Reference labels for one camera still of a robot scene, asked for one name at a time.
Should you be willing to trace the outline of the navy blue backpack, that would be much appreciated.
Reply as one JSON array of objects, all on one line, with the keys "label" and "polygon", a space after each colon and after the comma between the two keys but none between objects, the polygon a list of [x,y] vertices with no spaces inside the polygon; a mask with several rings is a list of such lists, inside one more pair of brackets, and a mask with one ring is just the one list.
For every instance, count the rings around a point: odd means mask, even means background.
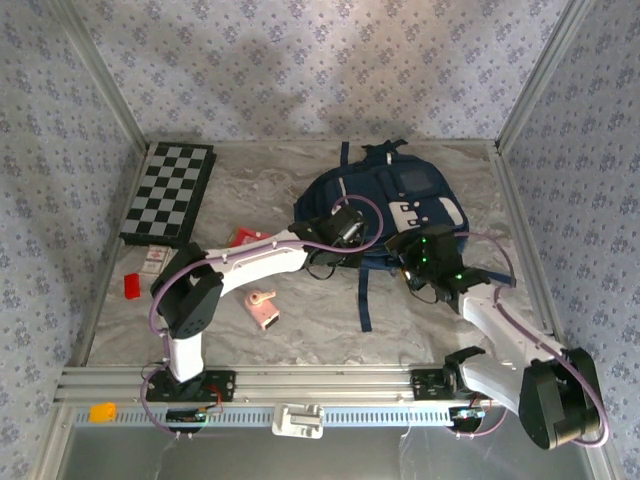
[{"label": "navy blue backpack", "polygon": [[365,145],[365,157],[348,161],[349,144],[341,146],[340,165],[317,177],[294,204],[294,219],[307,221],[325,217],[351,204],[363,215],[367,230],[364,241],[381,236],[363,252],[359,268],[358,313],[361,330],[372,330],[368,305],[369,272],[391,271],[398,262],[384,243],[405,230],[427,225],[446,225],[454,232],[467,232],[469,221],[449,183],[432,163],[398,148],[403,139]]}]

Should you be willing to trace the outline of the red pencil pouch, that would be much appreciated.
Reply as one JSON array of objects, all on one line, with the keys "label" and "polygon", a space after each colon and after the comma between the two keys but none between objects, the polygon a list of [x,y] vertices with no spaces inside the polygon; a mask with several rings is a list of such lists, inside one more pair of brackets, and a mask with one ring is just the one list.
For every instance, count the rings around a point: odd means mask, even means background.
[{"label": "red pencil pouch", "polygon": [[252,230],[246,227],[237,227],[234,229],[229,238],[228,246],[234,248],[261,241],[269,237],[271,237],[271,234],[262,231]]}]

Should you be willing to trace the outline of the pink pencil sharpener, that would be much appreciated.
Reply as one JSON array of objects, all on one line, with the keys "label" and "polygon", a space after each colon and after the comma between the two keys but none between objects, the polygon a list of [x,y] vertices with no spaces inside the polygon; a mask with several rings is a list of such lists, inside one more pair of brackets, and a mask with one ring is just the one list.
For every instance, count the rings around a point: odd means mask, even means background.
[{"label": "pink pencil sharpener", "polygon": [[274,305],[275,291],[254,290],[245,297],[245,308],[258,327],[266,331],[280,318],[280,310]]}]

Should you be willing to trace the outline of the black grey chessboard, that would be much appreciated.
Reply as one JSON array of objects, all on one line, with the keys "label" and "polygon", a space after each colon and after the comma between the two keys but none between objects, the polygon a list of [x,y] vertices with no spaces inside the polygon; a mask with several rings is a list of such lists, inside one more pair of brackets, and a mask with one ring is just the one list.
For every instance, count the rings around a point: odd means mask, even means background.
[{"label": "black grey chessboard", "polygon": [[119,234],[124,243],[188,245],[216,158],[212,145],[151,145],[148,165]]}]

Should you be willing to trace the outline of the grey metal panel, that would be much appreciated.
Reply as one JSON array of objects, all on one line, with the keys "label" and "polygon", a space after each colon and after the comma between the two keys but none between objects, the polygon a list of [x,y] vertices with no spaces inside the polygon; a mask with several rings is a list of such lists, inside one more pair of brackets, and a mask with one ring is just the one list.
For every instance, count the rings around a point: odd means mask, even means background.
[{"label": "grey metal panel", "polygon": [[514,420],[478,439],[445,428],[329,428],[319,440],[232,429],[172,440],[146,427],[76,427],[45,480],[612,480],[574,446],[535,447]]}]

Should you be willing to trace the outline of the yellow plastic block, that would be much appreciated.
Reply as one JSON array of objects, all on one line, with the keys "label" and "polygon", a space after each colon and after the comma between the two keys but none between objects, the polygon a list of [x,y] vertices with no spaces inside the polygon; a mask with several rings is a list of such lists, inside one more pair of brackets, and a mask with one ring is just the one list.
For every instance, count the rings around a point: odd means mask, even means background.
[{"label": "yellow plastic block", "polygon": [[116,419],[117,407],[113,402],[96,404],[89,409],[89,422],[92,424],[110,423]]}]

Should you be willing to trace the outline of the aluminium side rail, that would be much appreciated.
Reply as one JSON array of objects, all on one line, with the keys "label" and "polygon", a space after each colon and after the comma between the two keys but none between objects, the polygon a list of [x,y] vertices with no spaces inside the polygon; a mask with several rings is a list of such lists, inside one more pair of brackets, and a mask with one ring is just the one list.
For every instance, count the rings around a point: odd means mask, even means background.
[{"label": "aluminium side rail", "polygon": [[145,165],[147,163],[148,150],[148,141],[143,141],[141,146],[136,146],[136,148],[134,149],[136,166],[131,173],[130,181],[128,183],[128,190],[126,191],[125,200],[120,210],[120,215],[115,224],[115,229],[110,235],[109,242],[106,246],[106,263],[100,270],[97,289],[95,290],[95,294],[90,298],[91,309],[89,310],[89,313],[83,318],[82,323],[80,324],[78,334],[76,336],[76,340],[66,367],[84,367],[87,364],[88,357],[91,352],[91,347],[95,338],[95,332],[99,322],[101,310],[108,293],[111,275],[113,273],[118,257],[118,250],[122,243],[119,237],[120,231],[125,223],[128,211],[139,187],[142,174],[144,173]]},{"label": "aluminium side rail", "polygon": [[560,343],[570,346],[571,343],[565,335],[552,298],[551,289],[510,166],[493,144],[488,147],[488,156],[504,199],[511,235],[533,307],[535,321],[545,332],[552,333]]}]

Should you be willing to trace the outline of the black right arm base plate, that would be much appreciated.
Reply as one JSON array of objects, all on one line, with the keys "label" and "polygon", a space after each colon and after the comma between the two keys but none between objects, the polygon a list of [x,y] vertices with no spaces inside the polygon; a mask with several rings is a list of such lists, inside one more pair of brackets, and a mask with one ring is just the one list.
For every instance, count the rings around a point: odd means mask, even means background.
[{"label": "black right arm base plate", "polygon": [[490,399],[471,390],[453,371],[446,368],[413,369],[410,372],[410,385],[416,401]]}]

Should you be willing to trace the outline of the aluminium cross rail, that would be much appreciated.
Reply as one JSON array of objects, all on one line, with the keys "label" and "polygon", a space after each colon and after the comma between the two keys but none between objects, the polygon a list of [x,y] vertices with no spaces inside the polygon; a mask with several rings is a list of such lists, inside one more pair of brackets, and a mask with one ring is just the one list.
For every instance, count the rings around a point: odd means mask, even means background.
[{"label": "aluminium cross rail", "polygon": [[[233,366],[233,405],[315,403],[326,406],[390,406],[414,401],[410,366]],[[54,401],[68,406],[139,402],[149,367],[68,367]]]}]

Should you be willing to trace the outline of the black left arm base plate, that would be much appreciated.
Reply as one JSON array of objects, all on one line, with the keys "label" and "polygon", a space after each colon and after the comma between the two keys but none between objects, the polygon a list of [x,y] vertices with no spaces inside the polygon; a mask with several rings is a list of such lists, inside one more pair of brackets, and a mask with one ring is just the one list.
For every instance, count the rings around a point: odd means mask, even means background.
[{"label": "black left arm base plate", "polygon": [[185,382],[179,382],[166,370],[151,376],[145,399],[165,403],[230,402],[235,385],[236,372],[232,370],[203,370]]}]

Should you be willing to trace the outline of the white plastic bracket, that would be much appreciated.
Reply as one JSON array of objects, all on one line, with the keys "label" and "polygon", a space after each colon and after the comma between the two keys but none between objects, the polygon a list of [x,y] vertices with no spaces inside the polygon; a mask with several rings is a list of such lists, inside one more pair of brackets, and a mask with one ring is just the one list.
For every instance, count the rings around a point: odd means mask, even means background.
[{"label": "white plastic bracket", "polygon": [[317,440],[324,433],[324,416],[319,404],[279,403],[274,407],[271,430],[276,436]]}]

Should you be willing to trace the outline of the aluminium frame post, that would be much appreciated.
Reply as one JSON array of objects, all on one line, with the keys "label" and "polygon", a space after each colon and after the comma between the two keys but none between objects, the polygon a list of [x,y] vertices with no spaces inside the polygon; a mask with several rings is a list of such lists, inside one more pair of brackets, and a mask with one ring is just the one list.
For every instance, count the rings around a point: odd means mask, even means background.
[{"label": "aluminium frame post", "polygon": [[594,3],[595,0],[567,0],[496,139],[496,150],[500,155],[506,155],[512,148]]},{"label": "aluminium frame post", "polygon": [[48,2],[124,134],[137,151],[146,152],[148,144],[144,134],[73,2]]}]

